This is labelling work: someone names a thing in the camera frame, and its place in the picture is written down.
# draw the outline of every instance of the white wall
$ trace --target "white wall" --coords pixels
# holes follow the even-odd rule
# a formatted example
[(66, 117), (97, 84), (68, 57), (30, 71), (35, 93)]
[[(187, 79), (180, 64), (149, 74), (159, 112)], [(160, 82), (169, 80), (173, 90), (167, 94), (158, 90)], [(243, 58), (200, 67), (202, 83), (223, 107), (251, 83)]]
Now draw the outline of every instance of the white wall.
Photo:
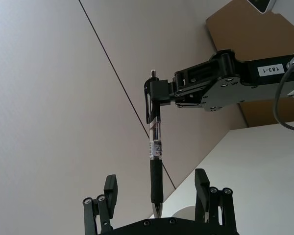
[[(209, 59), (205, 16), (227, 1), (83, 2), (144, 121), (150, 70), (171, 79)], [(176, 185), (230, 128), (244, 127), (236, 106), (211, 114), (172, 105), (162, 116)], [(102, 193), (112, 173), (113, 226), (150, 216), (147, 136), (78, 1), (0, 0), (0, 235), (83, 234), (82, 199)], [(172, 191), (164, 175), (165, 196)]]
[[(233, 189), (240, 234), (294, 234), (294, 131), (280, 125), (230, 131), (197, 168), (211, 186)], [(195, 204), (194, 176), (165, 201), (164, 217)]]

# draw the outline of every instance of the brown cardboard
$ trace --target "brown cardboard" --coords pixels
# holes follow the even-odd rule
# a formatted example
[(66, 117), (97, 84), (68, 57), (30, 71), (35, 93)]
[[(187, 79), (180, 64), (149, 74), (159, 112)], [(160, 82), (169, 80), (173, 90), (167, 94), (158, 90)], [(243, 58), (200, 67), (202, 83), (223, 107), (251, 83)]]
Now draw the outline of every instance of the brown cardboard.
[[(217, 50), (232, 49), (239, 60), (255, 60), (294, 53), (294, 26), (282, 15), (261, 14), (246, 0), (233, 0), (206, 21)], [(276, 123), (272, 101), (242, 103), (248, 125)], [(281, 117), (294, 121), (294, 99), (281, 101)]]

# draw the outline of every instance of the ceiling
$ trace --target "ceiling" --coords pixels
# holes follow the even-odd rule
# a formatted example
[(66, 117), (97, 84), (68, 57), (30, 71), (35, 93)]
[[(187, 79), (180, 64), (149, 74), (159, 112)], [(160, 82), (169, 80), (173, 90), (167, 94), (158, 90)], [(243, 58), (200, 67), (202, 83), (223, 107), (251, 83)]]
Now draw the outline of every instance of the ceiling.
[[(151, 215), (143, 84), (151, 69), (171, 79), (208, 60), (204, 21), (228, 0), (82, 2), (138, 116), (78, 0), (0, 0), (0, 234), (83, 234), (82, 200), (108, 174), (119, 185), (115, 228)], [(245, 126), (236, 106), (171, 105), (162, 120), (175, 186)], [(165, 197), (173, 190), (164, 174)]]

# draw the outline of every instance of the pen grip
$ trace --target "pen grip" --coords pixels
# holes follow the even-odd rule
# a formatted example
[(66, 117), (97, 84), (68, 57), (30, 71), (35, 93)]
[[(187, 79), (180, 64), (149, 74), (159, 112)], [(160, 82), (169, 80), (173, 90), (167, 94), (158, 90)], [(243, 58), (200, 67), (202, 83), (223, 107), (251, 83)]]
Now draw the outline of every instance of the pen grip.
[(151, 202), (163, 203), (162, 160), (150, 160)]

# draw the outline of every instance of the wire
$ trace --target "wire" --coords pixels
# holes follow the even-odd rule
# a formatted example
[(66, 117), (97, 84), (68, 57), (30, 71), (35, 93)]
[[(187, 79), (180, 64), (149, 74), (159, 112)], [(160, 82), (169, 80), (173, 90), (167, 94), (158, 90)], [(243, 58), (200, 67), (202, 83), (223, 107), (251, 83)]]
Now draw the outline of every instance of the wire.
[[(130, 99), (130, 97), (129, 97), (127, 91), (126, 91), (126, 89), (125, 89), (125, 87), (124, 87), (124, 85), (123, 85), (123, 83), (122, 83), (122, 81), (121, 81), (121, 79), (120, 79), (120, 77), (119, 77), (119, 75), (118, 75), (118, 73), (117, 73), (117, 71), (116, 71), (116, 69), (115, 69), (115, 67), (114, 67), (114, 65), (113, 65), (113, 63), (112, 63), (112, 61), (111, 61), (111, 59), (110, 59), (110, 56), (108, 55), (108, 53), (107, 53), (105, 47), (103, 46), (102, 41), (101, 41), (101, 39), (100, 39), (100, 37), (99, 37), (97, 31), (95, 30), (95, 27), (94, 27), (92, 21), (90, 20), (88, 14), (87, 14), (87, 12), (86, 12), (86, 10), (85, 10), (85, 8), (84, 8), (83, 3), (81, 2), (81, 0), (78, 0), (78, 1), (79, 1), (80, 6), (82, 7), (82, 9), (83, 9), (83, 11), (84, 11), (84, 13), (85, 13), (86, 18), (88, 19), (89, 24), (91, 25), (91, 27), (92, 27), (92, 29), (93, 29), (93, 31), (94, 31), (94, 33), (95, 33), (95, 35), (96, 35), (96, 37), (97, 37), (97, 39), (98, 39), (100, 45), (101, 45), (101, 47), (102, 47), (102, 50), (104, 51), (104, 53), (105, 53), (105, 55), (106, 55), (106, 57), (107, 57), (107, 59), (108, 59), (110, 65), (111, 65), (111, 67), (112, 67), (112, 69), (113, 69), (113, 71), (114, 71), (114, 73), (115, 73), (115, 75), (116, 75), (116, 77), (117, 77), (119, 83), (121, 84), (121, 86), (122, 86), (122, 88), (123, 88), (123, 91), (124, 91), (124, 93), (125, 93), (125, 95), (126, 95), (128, 101), (130, 102), (130, 104), (131, 104), (131, 106), (132, 106), (132, 108), (133, 108), (135, 114), (136, 114), (136, 117), (138, 118), (139, 122), (141, 123), (141, 126), (142, 126), (143, 130), (145, 131), (145, 134), (147, 135), (147, 137), (148, 137), (148, 139), (149, 139), (149, 135), (148, 135), (148, 133), (147, 133), (147, 130), (145, 129), (145, 127), (144, 127), (144, 125), (143, 125), (143, 122), (142, 122), (141, 118), (139, 117), (139, 115), (138, 115), (138, 113), (137, 113), (137, 111), (136, 111), (136, 109), (135, 109), (135, 107), (134, 107), (134, 105), (133, 105), (133, 103), (132, 103), (132, 100)], [(169, 178), (171, 184), (173, 185), (173, 188), (176, 189), (176, 187), (175, 187), (175, 185), (174, 185), (174, 183), (173, 183), (173, 181), (172, 181), (172, 179), (171, 179), (171, 177), (170, 177), (170, 175), (169, 175), (169, 173), (168, 173), (168, 171), (167, 171), (167, 169), (166, 169), (166, 167), (165, 167), (165, 165), (164, 165), (163, 163), (162, 163), (162, 166), (163, 166), (163, 169), (165, 170), (165, 172), (166, 172), (166, 174), (167, 174), (167, 176), (168, 176), (168, 178)]]
[(284, 86), (285, 82), (289, 79), (289, 77), (291, 76), (291, 73), (293, 71), (294, 71), (294, 64), (292, 64), (289, 67), (289, 69), (283, 75), (283, 77), (282, 77), (282, 79), (281, 79), (281, 81), (279, 83), (279, 86), (278, 86), (278, 89), (276, 90), (275, 98), (274, 98), (273, 115), (274, 115), (274, 118), (277, 120), (277, 122), (279, 122), (282, 126), (294, 131), (294, 126), (288, 125), (284, 121), (281, 120), (281, 117), (279, 116), (279, 107), (278, 107), (279, 99), (280, 99), (280, 96), (281, 96), (283, 86)]

